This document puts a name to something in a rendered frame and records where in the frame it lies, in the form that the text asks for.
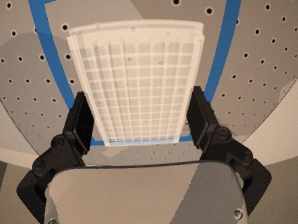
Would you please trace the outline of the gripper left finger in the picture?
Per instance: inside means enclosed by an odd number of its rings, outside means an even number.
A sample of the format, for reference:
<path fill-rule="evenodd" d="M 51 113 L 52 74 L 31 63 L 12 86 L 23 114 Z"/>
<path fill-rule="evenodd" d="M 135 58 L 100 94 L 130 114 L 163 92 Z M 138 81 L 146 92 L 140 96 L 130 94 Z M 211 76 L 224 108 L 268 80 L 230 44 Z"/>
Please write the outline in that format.
<path fill-rule="evenodd" d="M 44 224 L 45 190 L 55 174 L 86 166 L 82 157 L 90 150 L 94 121 L 84 92 L 78 92 L 62 134 L 53 137 L 51 147 L 33 162 L 32 170 L 18 184 L 17 195 L 40 224 Z"/>

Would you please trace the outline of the grey perforated base plate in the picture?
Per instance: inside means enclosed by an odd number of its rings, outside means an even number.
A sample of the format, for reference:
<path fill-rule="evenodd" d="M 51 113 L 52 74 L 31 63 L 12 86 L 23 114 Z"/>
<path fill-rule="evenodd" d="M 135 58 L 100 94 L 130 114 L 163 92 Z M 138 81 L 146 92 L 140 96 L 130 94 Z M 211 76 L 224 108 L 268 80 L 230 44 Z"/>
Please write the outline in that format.
<path fill-rule="evenodd" d="M 195 80 L 204 93 L 227 0 L 56 0 L 44 4 L 71 91 L 83 91 L 67 36 L 72 27 L 133 20 L 199 21 L 205 36 Z M 220 126 L 241 144 L 298 80 L 298 0 L 241 0 L 229 53 L 211 102 Z M 0 102 L 37 153 L 62 134 L 69 109 L 43 52 L 28 0 L 0 0 Z M 193 141 L 90 146 L 86 165 L 152 165 L 199 160 Z"/>

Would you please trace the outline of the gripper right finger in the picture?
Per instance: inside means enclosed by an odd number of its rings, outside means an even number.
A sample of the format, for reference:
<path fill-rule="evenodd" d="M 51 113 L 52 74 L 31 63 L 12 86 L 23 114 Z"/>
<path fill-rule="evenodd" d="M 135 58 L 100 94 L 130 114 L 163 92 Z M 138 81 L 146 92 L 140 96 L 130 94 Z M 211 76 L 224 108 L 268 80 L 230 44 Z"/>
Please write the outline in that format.
<path fill-rule="evenodd" d="M 186 118 L 194 146 L 203 151 L 199 160 L 225 162 L 242 178 L 242 191 L 249 217 L 268 188 L 272 180 L 271 173 L 253 158 L 249 148 L 232 138 L 227 127 L 219 125 L 200 86 L 194 86 Z"/>

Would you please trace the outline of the blue tape outline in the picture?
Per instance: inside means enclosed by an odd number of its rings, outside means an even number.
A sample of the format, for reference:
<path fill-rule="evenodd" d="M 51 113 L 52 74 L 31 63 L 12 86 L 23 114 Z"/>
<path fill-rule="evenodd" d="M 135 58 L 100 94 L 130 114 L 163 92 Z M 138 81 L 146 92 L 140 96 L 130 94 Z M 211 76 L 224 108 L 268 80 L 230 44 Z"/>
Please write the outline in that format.
<path fill-rule="evenodd" d="M 46 10 L 44 4 L 56 0 L 28 0 L 32 13 L 35 28 L 45 54 L 46 60 L 60 90 L 60 93 L 70 110 L 74 103 L 74 95 L 69 86 L 68 80 L 64 73 L 61 61 L 59 59 L 56 46 L 50 30 Z M 205 87 L 204 96 L 210 103 L 217 89 L 228 53 L 234 35 L 238 14 L 240 10 L 241 0 L 227 0 L 225 12 L 220 31 L 220 36 L 212 63 L 211 71 Z M 104 146 L 103 141 L 95 141 L 91 138 L 90 146 Z"/>

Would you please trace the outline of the white well plate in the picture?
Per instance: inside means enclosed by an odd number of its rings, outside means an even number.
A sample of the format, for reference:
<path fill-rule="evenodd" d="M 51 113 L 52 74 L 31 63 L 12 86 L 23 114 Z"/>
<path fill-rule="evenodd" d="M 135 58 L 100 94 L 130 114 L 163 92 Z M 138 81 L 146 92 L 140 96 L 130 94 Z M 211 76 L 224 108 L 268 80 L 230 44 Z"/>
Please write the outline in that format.
<path fill-rule="evenodd" d="M 133 19 L 68 30 L 74 65 L 106 147 L 178 143 L 203 27 L 199 21 Z"/>

